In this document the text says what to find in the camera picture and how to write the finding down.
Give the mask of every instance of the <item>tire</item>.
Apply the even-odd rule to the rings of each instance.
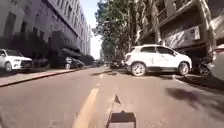
[[[12,65],[10,62],[5,63],[5,70],[6,72],[11,72],[12,71]]]
[[[146,66],[143,63],[134,63],[131,66],[131,73],[133,76],[144,76],[146,73]]]
[[[66,70],[70,70],[71,69],[71,65],[70,64],[65,64],[65,69]]]
[[[200,66],[199,71],[200,71],[200,75],[202,77],[206,78],[206,77],[211,76],[211,71],[207,67],[205,67],[205,66]]]
[[[181,62],[178,67],[178,72],[180,75],[185,76],[190,72],[190,67],[187,62]]]

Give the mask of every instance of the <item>door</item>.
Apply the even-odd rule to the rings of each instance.
[[[165,69],[173,69],[176,67],[175,52],[169,48],[162,46],[157,47],[158,51],[158,64]]]
[[[143,47],[141,49],[142,61],[146,63],[148,68],[155,66],[155,60],[154,60],[155,54],[156,54],[155,47],[149,46],[149,47]]]
[[[0,50],[0,68],[5,66],[5,57],[2,55],[5,55],[5,52]]]

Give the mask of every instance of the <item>white suv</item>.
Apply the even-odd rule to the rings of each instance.
[[[7,72],[10,72],[31,67],[32,60],[30,58],[24,57],[17,51],[0,49],[0,68],[5,68]]]
[[[146,72],[179,72],[186,75],[192,68],[191,59],[161,45],[136,46],[125,55],[125,69],[134,76]]]

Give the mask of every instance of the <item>asphalt road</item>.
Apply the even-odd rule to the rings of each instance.
[[[106,67],[0,88],[2,128],[223,128],[224,93]]]

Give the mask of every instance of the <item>motorcycle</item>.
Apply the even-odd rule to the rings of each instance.
[[[212,67],[212,60],[209,58],[204,58],[201,60],[201,63],[199,64],[199,72],[200,75],[204,78],[210,77],[212,75],[211,73],[211,67]]]

